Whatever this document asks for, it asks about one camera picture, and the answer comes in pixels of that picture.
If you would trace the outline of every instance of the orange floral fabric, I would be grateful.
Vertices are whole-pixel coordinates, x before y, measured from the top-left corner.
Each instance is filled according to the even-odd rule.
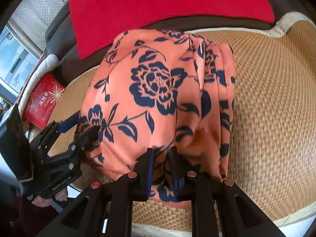
[[[173,196],[166,153],[176,146],[196,171],[226,178],[235,68],[228,44],[199,35],[118,35],[87,90],[76,130],[100,126],[99,140],[86,151],[91,165],[117,180],[151,147],[151,198],[189,209]]]

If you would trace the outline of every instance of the beige cushion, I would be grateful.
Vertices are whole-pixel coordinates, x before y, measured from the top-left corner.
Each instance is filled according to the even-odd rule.
[[[281,38],[245,31],[202,35],[229,43],[237,64],[228,177],[270,219],[289,217],[316,200],[316,29],[299,21]],[[50,121],[80,109],[95,71],[66,88]],[[74,131],[60,136],[49,154],[65,151]],[[83,169],[83,177],[74,183],[78,188],[96,179],[109,181],[87,166]],[[136,202],[133,221],[189,231],[191,212],[155,201]]]

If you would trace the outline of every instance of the finger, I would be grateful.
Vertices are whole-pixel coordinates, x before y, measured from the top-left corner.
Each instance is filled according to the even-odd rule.
[[[67,188],[62,189],[60,192],[56,193],[55,199],[58,201],[64,201],[68,198]]]
[[[41,196],[37,196],[33,201],[32,204],[41,207],[41,208],[45,208],[48,207],[51,202],[53,201],[53,199],[44,199]]]

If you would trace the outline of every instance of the window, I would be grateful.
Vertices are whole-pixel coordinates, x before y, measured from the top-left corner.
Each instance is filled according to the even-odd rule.
[[[0,34],[0,78],[8,85],[5,88],[19,93],[36,63],[37,59],[4,28]]]

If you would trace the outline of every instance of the red gift bag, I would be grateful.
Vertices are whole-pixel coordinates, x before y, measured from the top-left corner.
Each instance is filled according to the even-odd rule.
[[[65,88],[51,75],[45,74],[27,101],[24,116],[27,122],[44,129]]]

